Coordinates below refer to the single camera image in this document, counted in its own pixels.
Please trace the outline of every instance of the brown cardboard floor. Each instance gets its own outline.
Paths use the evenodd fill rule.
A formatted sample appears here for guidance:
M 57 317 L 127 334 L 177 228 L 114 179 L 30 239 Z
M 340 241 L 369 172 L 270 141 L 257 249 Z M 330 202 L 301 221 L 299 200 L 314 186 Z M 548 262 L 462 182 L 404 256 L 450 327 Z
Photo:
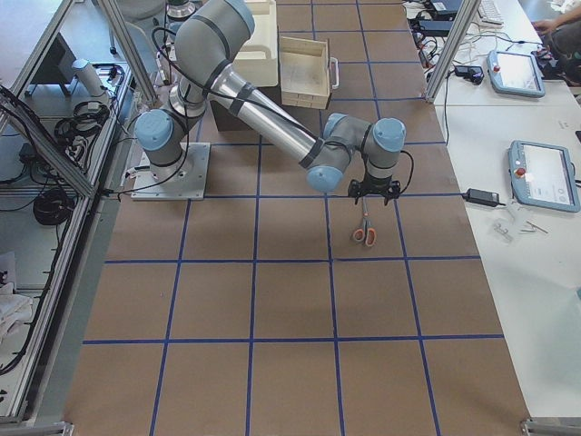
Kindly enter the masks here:
M 518 435 L 527 410 L 401 5 L 278 3 L 286 35 L 329 39 L 343 112 L 407 126 L 408 192 L 318 196 L 253 132 L 212 142 L 207 198 L 123 198 L 65 418 L 80 436 Z M 397 176 L 405 181 L 402 156 Z

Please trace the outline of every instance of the metal mounting plate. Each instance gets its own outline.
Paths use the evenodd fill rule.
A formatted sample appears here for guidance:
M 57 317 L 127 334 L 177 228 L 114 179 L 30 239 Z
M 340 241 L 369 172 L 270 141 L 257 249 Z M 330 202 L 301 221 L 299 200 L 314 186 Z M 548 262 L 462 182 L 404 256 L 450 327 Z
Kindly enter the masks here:
M 191 170 L 179 180 L 171 180 L 151 188 L 147 186 L 160 182 L 153 178 L 150 171 L 142 171 L 135 178 L 133 189 L 143 189 L 131 193 L 134 200 L 203 200 L 206 189 L 206 175 L 208 173 L 208 163 L 210 161 L 210 143 L 190 143 L 187 161 L 184 167 L 191 167 Z M 139 165 L 149 165 L 149 159 L 145 154 Z

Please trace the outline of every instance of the orange scissors handle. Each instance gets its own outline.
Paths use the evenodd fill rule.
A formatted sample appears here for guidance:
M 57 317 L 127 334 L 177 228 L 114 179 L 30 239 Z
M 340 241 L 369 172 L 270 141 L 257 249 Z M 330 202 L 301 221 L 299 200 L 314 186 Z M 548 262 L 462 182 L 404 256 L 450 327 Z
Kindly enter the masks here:
M 366 237 L 366 234 L 365 234 L 365 230 L 363 230 L 363 229 L 357 229 L 353 232 L 353 235 L 351 235 L 351 238 L 356 243 L 362 243 L 363 241 L 365 241 L 365 237 Z
M 375 233 L 375 229 L 373 227 L 368 227 L 367 234 L 365 235 L 365 246 L 372 247 L 375 244 L 376 239 L 377 234 Z

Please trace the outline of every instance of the person's hand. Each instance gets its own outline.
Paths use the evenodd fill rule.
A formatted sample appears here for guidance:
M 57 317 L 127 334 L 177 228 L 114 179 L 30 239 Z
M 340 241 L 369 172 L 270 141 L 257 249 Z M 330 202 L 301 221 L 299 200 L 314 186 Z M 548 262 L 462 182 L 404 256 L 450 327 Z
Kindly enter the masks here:
M 557 28 L 557 23 L 556 20 L 539 20 L 533 22 L 533 27 L 539 35 L 546 35 Z

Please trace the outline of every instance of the scissors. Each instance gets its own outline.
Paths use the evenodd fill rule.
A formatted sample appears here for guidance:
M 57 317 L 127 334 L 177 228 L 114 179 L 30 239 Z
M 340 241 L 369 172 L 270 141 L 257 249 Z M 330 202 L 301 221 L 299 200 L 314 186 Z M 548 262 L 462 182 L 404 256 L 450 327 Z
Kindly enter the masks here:
M 375 244 L 377 234 L 375 229 L 371 226 L 369 219 L 369 212 L 367 210 L 367 201 L 365 197 L 362 199 L 363 203 L 363 219 L 361 220 L 361 227 L 356 229 L 351 236 L 356 243 L 364 243 L 366 247 L 372 247 Z

